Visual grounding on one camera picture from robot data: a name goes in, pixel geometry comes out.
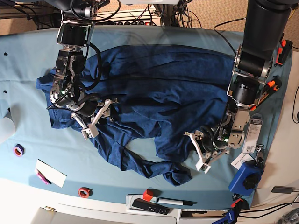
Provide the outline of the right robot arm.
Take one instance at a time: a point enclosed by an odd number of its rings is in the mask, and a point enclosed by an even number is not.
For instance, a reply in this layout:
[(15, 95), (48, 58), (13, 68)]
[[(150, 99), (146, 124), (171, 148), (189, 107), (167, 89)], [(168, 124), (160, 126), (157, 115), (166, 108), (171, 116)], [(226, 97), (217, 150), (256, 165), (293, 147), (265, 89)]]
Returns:
[[(59, 9), (62, 15), (57, 35), (57, 43), (62, 48), (56, 59), (50, 90), (51, 105), (47, 110), (70, 111), (71, 118), (81, 126), (84, 138), (95, 138), (99, 134), (98, 121), (110, 116), (110, 105), (115, 101), (106, 99), (100, 102), (98, 94), (87, 93), (99, 84), (102, 74), (100, 51), (91, 43), (91, 36), (96, 23), (109, 20), (116, 13), (97, 19), (98, 10), (108, 5), (108, 0), (49, 0), (47, 3)], [(90, 86), (80, 81), (88, 55), (82, 48), (92, 48), (98, 60), (98, 71)]]

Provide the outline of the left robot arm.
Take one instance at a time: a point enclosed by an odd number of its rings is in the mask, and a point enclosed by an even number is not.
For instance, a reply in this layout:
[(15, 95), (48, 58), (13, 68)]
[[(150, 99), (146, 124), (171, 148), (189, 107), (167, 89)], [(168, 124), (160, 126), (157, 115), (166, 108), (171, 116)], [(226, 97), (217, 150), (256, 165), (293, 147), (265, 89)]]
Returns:
[(298, 5), (297, 0), (248, 1), (243, 42), (235, 52), (229, 99), (221, 122), (216, 129), (202, 126), (194, 133), (185, 132), (199, 156), (195, 165), (198, 171), (207, 173), (214, 161), (245, 142), (250, 110), (261, 102), (273, 52)]

